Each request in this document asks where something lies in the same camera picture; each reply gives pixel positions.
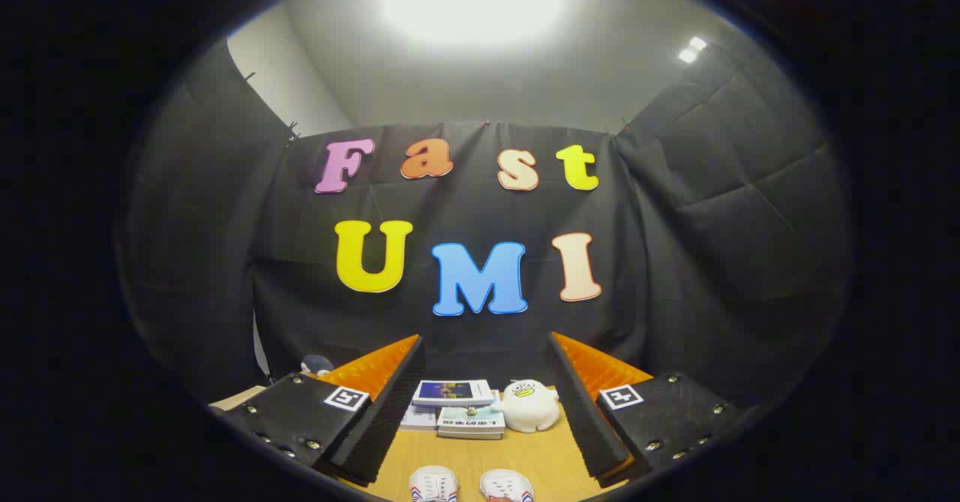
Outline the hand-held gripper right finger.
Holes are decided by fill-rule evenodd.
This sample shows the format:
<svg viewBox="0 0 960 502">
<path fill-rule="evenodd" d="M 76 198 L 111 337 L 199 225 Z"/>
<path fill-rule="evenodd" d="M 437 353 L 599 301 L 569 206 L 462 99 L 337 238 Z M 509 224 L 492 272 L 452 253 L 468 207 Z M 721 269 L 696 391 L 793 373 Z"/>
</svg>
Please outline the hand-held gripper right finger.
<svg viewBox="0 0 960 502">
<path fill-rule="evenodd" d="M 743 414 L 686 374 L 651 375 L 567 335 L 549 335 L 549 360 L 587 473 L 604 488 L 691 460 Z"/>
</svg>

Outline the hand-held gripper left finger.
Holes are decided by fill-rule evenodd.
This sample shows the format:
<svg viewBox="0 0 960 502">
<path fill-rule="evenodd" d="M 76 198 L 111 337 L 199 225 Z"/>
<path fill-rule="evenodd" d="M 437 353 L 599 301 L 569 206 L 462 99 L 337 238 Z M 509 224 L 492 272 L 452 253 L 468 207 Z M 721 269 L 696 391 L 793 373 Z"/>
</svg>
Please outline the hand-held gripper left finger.
<svg viewBox="0 0 960 502">
<path fill-rule="evenodd" d="M 369 485 L 425 372 L 419 335 L 323 375 L 292 372 L 244 397 L 219 419 L 282 460 Z"/>
</svg>

